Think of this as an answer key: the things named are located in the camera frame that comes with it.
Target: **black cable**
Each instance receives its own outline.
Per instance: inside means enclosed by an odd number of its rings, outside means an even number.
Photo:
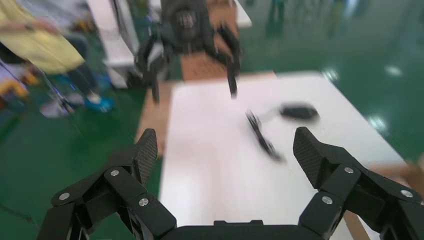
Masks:
[[[9,213],[12,216],[18,217],[20,219],[24,219],[29,224],[31,224],[34,227],[34,229],[38,232],[39,227],[37,226],[37,224],[34,222],[33,218],[30,215],[25,215],[24,213],[10,209],[9,207],[1,203],[0,203],[0,210],[3,210],[4,212]]]
[[[309,122],[315,120],[319,115],[313,106],[305,103],[292,103],[290,105],[275,107],[260,116],[256,116],[252,112],[246,113],[247,119],[256,135],[260,147],[272,159],[280,161],[282,160],[282,157],[276,152],[274,146],[268,140],[266,140],[261,133],[261,120],[267,122],[278,115],[299,121]]]

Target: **person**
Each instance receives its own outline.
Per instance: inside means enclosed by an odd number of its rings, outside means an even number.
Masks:
[[[85,61],[84,37],[63,36],[55,25],[33,17],[16,0],[0,0],[0,42],[48,75],[67,74],[84,94],[88,108],[99,112],[113,108],[111,98],[97,93],[96,78]]]

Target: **blue shoe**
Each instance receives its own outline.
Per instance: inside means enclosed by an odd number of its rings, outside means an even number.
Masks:
[[[98,97],[97,99],[85,98],[85,106],[100,113],[107,113],[114,107],[114,100],[109,97]]]

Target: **computer mouse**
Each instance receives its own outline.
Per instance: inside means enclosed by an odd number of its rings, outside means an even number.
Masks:
[[[285,105],[279,113],[283,117],[300,120],[313,120],[318,117],[318,111],[311,105]]]

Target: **cardboard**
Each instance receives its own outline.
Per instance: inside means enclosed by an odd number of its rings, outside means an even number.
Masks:
[[[166,81],[159,84],[160,103],[153,101],[152,91],[148,90],[145,95],[145,101],[138,125],[137,134],[134,142],[142,136],[146,129],[156,131],[157,151],[161,156],[165,150],[165,141],[168,133],[168,120],[171,109],[172,90],[181,81]]]
[[[208,0],[210,24],[217,28],[225,22],[234,35],[237,31],[237,5],[228,0]],[[230,53],[224,40],[215,35],[215,44],[223,51]],[[212,59],[205,52],[197,52],[181,57],[182,77],[185,81],[199,81],[205,79],[220,79],[227,77],[227,68]]]

